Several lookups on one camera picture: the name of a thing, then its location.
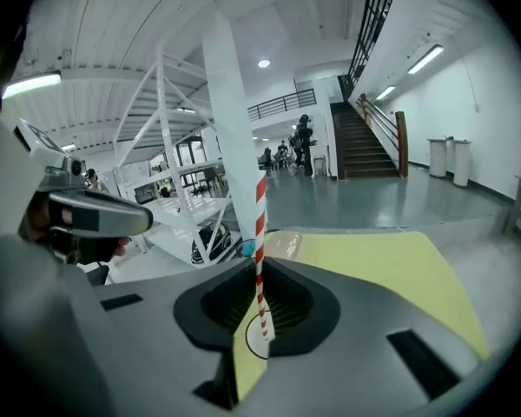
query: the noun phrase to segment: staircase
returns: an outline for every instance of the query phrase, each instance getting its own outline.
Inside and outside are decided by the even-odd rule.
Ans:
[[[373,131],[349,103],[331,105],[336,146],[345,177],[399,176]]]

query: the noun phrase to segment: balcony railing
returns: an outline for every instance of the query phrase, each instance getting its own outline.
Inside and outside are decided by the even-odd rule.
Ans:
[[[395,122],[392,122],[384,112],[370,102],[366,95],[362,94],[357,101],[357,105],[362,112],[365,123],[374,131],[376,124],[382,132],[386,135],[393,147],[398,151],[398,171],[403,177],[407,177],[409,169],[409,148],[407,145],[407,127],[406,114],[403,111],[395,112]]]
[[[313,89],[305,89],[297,93],[288,94],[287,96],[277,97],[271,101],[263,102],[254,107],[249,108],[249,120],[257,121],[262,117],[267,117],[289,111],[290,109],[297,109],[308,107],[316,104],[316,97],[314,97]]]
[[[340,77],[340,87],[345,100],[349,98],[365,70],[391,5],[392,0],[365,0],[361,28],[349,71]]]

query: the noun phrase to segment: recessed ceiling light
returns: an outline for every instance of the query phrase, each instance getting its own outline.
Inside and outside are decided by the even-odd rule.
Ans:
[[[10,85],[6,87],[2,98],[5,99],[7,97],[12,97],[24,93],[25,91],[31,91],[32,89],[56,85],[61,81],[62,77],[60,76],[59,71],[41,74],[39,76],[30,77],[29,79],[23,79],[18,82],[10,83]]]
[[[380,96],[378,96],[376,99],[374,100],[377,100],[379,101],[380,99],[388,96],[392,91],[394,91],[396,89],[396,87],[393,87],[393,86],[390,86],[388,88],[386,88],[384,91],[382,91],[382,94]]]
[[[427,65],[433,58],[440,54],[444,50],[443,46],[434,45],[421,59],[415,63],[407,72],[409,74],[415,74],[425,65]]]

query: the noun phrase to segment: white column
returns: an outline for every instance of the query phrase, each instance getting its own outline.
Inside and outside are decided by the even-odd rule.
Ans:
[[[338,154],[336,152],[336,135],[333,131],[332,109],[330,107],[330,99],[326,89],[324,79],[313,80],[314,97],[316,105],[319,108],[322,122],[326,127],[328,136],[328,152],[330,154],[330,173],[332,176],[338,177]]]
[[[203,37],[214,125],[243,240],[254,239],[258,164],[229,21],[220,13]]]
[[[458,187],[467,187],[469,171],[471,169],[470,141],[455,142],[455,170],[453,183]]]

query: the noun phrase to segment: gray floor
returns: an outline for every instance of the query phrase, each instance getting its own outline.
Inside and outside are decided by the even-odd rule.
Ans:
[[[332,182],[287,170],[268,178],[268,228],[425,233],[464,284],[493,353],[509,347],[521,332],[521,241],[499,233],[507,209],[481,190],[456,188],[414,167],[407,179]],[[224,221],[237,226],[233,211]],[[196,270],[155,247],[145,255],[131,254],[110,264],[114,282]]]
[[[507,209],[497,198],[409,168],[409,177],[306,178],[286,170],[268,178],[269,228],[381,228],[425,226],[496,214]]]

